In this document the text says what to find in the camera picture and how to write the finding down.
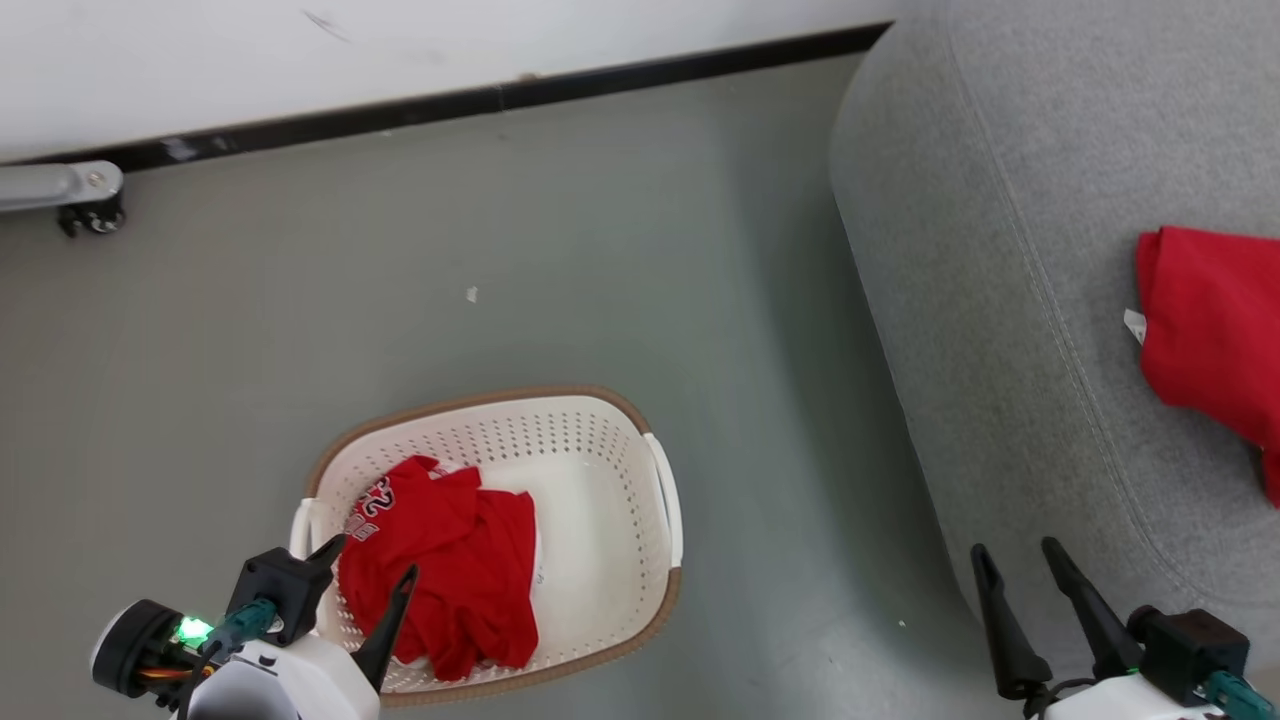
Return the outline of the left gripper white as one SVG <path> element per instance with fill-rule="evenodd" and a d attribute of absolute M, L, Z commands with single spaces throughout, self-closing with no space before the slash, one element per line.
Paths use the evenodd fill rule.
<path fill-rule="evenodd" d="M 334 579 L 347 534 L 308 555 L 308 610 Z M 279 648 L 251 641 L 202 680 L 186 702 L 187 719 L 378 719 L 379 693 L 419 582 L 410 565 L 390 588 L 387 609 L 352 657 L 317 635 Z"/>

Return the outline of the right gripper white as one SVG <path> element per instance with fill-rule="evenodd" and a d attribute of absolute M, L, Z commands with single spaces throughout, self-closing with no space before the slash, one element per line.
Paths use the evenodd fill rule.
<path fill-rule="evenodd" d="M 1093 676 L 1107 679 L 1052 703 L 1043 719 L 1229 719 L 1213 705 L 1184 707 L 1142 675 L 1124 676 L 1140 665 L 1142 646 L 1059 539 L 1044 537 L 1041 550 L 1080 624 L 1094 660 Z M 998 696 L 1010 701 L 1044 698 L 1052 673 L 1015 618 L 995 560 L 978 543 L 970 550 L 970 561 Z"/>

